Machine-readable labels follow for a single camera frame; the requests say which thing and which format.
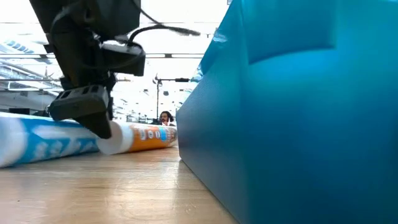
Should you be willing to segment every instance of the robotic arm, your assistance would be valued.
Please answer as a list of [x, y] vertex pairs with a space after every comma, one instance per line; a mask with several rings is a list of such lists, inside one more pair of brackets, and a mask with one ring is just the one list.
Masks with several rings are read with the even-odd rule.
[[[110, 138], [115, 73], [143, 76], [145, 52], [123, 39], [139, 27], [140, 0], [30, 0], [64, 77], [49, 107], [51, 117], [74, 119]], [[107, 40], [126, 45], [106, 44]]]

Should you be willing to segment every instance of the blue and white tube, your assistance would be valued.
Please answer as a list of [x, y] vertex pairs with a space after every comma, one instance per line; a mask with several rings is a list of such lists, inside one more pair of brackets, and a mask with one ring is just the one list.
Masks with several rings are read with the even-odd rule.
[[0, 167], [98, 152], [97, 138], [74, 121], [0, 113]]

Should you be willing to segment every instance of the blue box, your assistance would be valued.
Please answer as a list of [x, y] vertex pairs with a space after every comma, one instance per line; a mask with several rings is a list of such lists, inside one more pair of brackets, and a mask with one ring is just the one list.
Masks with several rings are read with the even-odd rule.
[[177, 113], [240, 223], [398, 223], [398, 2], [232, 2]]

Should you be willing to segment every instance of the wooden table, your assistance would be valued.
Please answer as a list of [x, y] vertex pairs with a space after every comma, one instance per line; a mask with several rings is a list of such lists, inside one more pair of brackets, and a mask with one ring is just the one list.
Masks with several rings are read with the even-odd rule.
[[235, 223], [178, 149], [0, 170], [2, 224]]

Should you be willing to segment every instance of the toothpaste tube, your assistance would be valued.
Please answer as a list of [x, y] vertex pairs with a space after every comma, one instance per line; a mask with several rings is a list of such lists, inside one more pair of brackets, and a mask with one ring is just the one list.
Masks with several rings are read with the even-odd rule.
[[0, 167], [98, 152], [97, 138], [74, 121], [0, 113]]
[[110, 126], [112, 137], [97, 140], [98, 148], [104, 154], [164, 149], [177, 145], [176, 127], [115, 121], [110, 121]]

